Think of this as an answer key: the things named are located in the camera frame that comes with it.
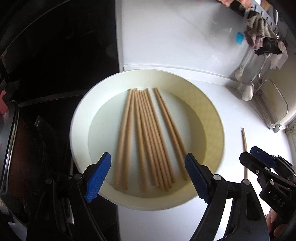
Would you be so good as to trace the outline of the person's right hand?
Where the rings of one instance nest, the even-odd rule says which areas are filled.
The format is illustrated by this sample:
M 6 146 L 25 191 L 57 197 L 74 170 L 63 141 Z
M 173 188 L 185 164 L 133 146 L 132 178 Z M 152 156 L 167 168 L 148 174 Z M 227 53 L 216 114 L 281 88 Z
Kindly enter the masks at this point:
M 277 240 L 284 233 L 288 222 L 283 220 L 272 208 L 265 215 L 270 240 Z

